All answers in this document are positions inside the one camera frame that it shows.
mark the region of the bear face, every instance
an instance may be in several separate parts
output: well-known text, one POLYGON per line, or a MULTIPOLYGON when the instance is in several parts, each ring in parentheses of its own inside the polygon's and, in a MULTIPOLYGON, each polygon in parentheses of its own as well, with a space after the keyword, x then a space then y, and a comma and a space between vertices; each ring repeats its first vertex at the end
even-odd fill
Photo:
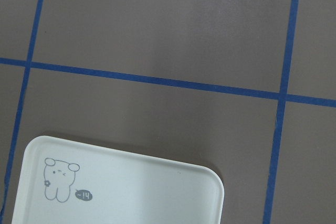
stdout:
POLYGON ((45 159, 45 196, 49 200, 65 202, 70 197, 70 187, 75 182, 78 164, 67 163, 52 158, 45 159))

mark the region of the gray tile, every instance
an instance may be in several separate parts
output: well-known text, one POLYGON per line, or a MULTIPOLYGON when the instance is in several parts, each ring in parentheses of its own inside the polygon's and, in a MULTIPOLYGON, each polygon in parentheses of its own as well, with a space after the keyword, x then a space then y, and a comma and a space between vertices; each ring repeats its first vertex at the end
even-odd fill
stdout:
POLYGON ((288 103, 272 224, 336 223, 336 110, 288 103))
POLYGON ((46 134, 207 166, 224 181, 222 223, 262 222, 277 102, 32 69, 6 223, 23 152, 46 134))
POLYGON ((300 0, 290 93, 336 99, 335 13, 335 0, 300 0))
POLYGON ((0 64, 0 202, 24 68, 0 64))
POLYGON ((278 91, 290 0, 45 0, 36 61, 278 91))
POLYGON ((37 0, 0 0, 0 57, 25 60, 37 0))

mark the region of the cartoon bear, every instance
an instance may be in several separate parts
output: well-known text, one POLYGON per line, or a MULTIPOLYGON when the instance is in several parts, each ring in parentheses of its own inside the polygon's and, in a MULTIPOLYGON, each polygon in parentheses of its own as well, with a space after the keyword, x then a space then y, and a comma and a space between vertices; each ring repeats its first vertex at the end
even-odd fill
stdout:
POLYGON ((65 202, 70 197, 70 186, 74 183, 79 165, 61 160, 46 158, 44 160, 45 196, 49 200, 65 202))

